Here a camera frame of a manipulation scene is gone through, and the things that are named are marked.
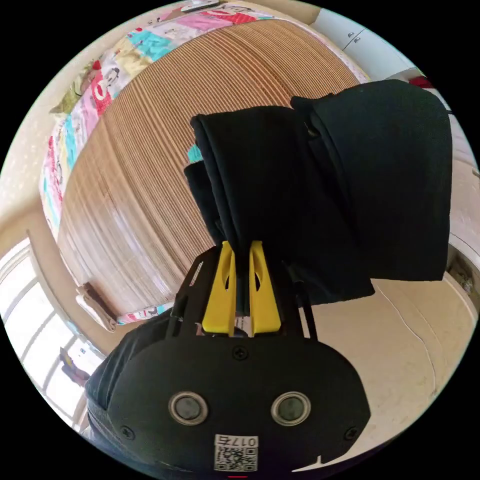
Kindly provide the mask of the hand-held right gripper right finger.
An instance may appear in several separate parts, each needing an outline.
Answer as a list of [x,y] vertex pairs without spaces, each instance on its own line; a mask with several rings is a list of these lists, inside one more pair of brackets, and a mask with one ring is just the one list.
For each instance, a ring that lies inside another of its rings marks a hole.
[[254,241],[249,250],[249,311],[253,336],[280,330],[281,318],[260,241]]

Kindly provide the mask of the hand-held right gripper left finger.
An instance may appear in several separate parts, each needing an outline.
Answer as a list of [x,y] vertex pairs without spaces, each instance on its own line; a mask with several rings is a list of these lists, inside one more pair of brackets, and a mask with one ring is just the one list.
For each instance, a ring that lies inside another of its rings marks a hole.
[[222,243],[202,329],[212,335],[233,335],[237,304],[236,258],[227,241]]

